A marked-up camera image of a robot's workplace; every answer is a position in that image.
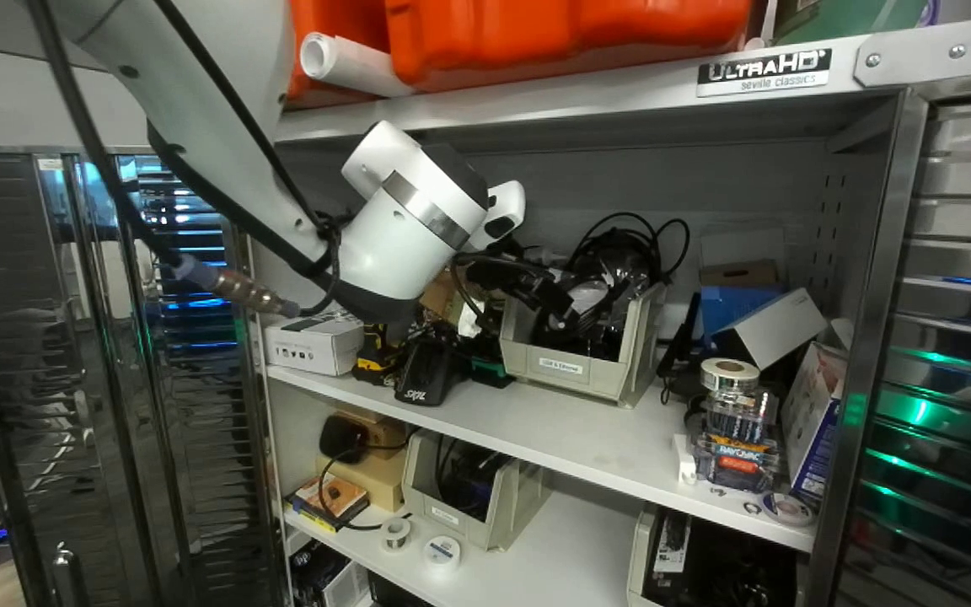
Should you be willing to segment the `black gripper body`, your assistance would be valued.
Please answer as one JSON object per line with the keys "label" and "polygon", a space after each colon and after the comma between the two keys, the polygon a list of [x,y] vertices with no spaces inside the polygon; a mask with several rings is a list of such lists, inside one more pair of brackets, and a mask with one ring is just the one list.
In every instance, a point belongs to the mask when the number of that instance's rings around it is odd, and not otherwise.
{"label": "black gripper body", "polygon": [[505,255],[461,255],[459,267],[481,289],[503,289],[505,297],[525,305],[530,309],[566,313],[570,295],[560,286],[560,278],[530,260]]}

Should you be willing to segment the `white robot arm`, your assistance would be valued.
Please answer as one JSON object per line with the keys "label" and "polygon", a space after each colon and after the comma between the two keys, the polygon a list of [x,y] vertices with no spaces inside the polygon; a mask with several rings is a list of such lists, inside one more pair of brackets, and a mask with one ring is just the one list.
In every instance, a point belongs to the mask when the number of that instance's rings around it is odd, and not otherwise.
{"label": "white robot arm", "polygon": [[287,0],[25,0],[90,160],[106,155],[71,70],[95,57],[145,115],[151,151],[216,214],[362,322],[406,325],[459,254],[525,219],[522,182],[376,123],[342,164],[347,223],[312,210],[274,147],[298,53]]}

